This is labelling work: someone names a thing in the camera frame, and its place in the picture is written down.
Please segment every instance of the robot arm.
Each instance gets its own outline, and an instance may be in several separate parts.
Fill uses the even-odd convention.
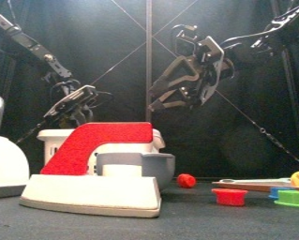
[[[264,64],[297,42],[299,6],[274,18],[265,32],[230,38],[219,45],[211,37],[201,40],[195,34],[197,27],[177,25],[173,30],[179,28],[174,44],[179,56],[150,89],[155,98],[150,105],[153,111],[203,105],[222,79],[244,68]]]
[[[46,47],[24,34],[19,25],[12,24],[0,14],[0,32],[8,37],[14,48],[19,50],[19,57],[35,65],[48,65],[60,78],[71,78],[71,72],[62,66],[56,57]]]
[[[60,127],[77,128],[87,122],[94,121],[91,108],[111,100],[111,93],[99,92],[90,85],[81,87],[81,82],[72,78],[70,70],[62,66],[55,55],[32,37],[24,34],[20,26],[12,24],[2,14],[0,33],[3,34],[3,38],[10,41],[8,44],[12,51],[16,52],[16,55],[11,57],[38,66],[39,70],[46,74],[43,79],[54,84],[52,89],[60,86],[64,94],[64,97],[46,113],[43,122],[36,125],[35,129],[30,130],[16,143],[24,141],[32,132],[44,125],[58,122]],[[110,96],[110,99],[99,100],[102,95]]]

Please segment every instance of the white object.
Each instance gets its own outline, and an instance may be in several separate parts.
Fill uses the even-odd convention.
[[[34,174],[20,198],[28,207],[89,215],[155,218],[155,177]]]
[[[38,139],[44,141],[44,163],[47,164],[58,149],[60,148],[74,129],[46,129],[39,132]],[[101,145],[90,155],[89,174],[94,175],[97,167],[97,154],[114,152],[159,153],[166,144],[161,132],[153,130],[153,142],[150,143],[106,143]]]
[[[28,181],[30,164],[27,157],[18,145],[8,138],[0,137],[0,187],[22,186]]]
[[[103,166],[103,176],[142,176],[143,167],[125,164],[106,164]]]

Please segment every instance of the gray table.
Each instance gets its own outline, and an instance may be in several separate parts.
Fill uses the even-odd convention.
[[[102,217],[51,212],[0,199],[0,239],[299,239],[299,208],[250,192],[246,206],[215,203],[211,183],[175,183],[162,192],[159,218]]]

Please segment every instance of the red ball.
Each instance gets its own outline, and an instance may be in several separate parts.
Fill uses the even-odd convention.
[[[177,177],[177,183],[181,188],[193,188],[195,186],[195,178],[187,173],[179,174]]]

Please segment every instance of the black cable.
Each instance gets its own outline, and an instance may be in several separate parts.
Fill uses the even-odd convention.
[[[8,2],[8,6],[10,6],[10,13],[11,13],[11,16],[12,16],[14,24],[15,24],[16,26],[19,26],[19,24],[18,24],[18,22],[16,22],[15,14],[14,14],[14,7],[12,7],[12,4],[11,4],[11,0],[8,0],[7,2]]]
[[[18,56],[16,53],[7,52],[7,51],[4,51],[3,49],[0,49],[0,53],[6,54],[6,55],[8,55],[8,56]]]

